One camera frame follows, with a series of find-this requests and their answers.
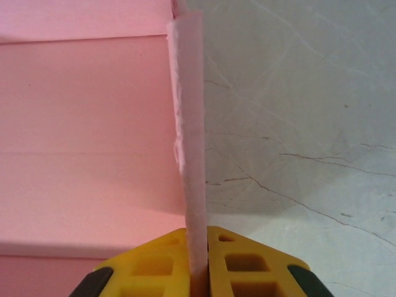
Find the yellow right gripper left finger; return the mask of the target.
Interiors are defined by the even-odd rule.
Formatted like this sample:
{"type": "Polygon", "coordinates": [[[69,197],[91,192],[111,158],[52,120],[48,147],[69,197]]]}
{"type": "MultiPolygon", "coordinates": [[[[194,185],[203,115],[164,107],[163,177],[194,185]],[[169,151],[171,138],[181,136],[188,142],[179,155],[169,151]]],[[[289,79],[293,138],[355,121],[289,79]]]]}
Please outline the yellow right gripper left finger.
{"type": "Polygon", "coordinates": [[[109,258],[69,297],[190,297],[186,230],[177,229],[109,258]]]}

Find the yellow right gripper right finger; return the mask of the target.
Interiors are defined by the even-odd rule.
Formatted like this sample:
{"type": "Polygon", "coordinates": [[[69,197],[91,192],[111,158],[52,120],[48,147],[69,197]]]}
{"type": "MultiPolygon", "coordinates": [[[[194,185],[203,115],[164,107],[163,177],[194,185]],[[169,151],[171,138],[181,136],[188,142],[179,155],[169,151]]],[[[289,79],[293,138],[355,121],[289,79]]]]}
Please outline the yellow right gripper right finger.
{"type": "Polygon", "coordinates": [[[297,257],[218,226],[207,241],[210,297],[334,297],[297,257]]]}

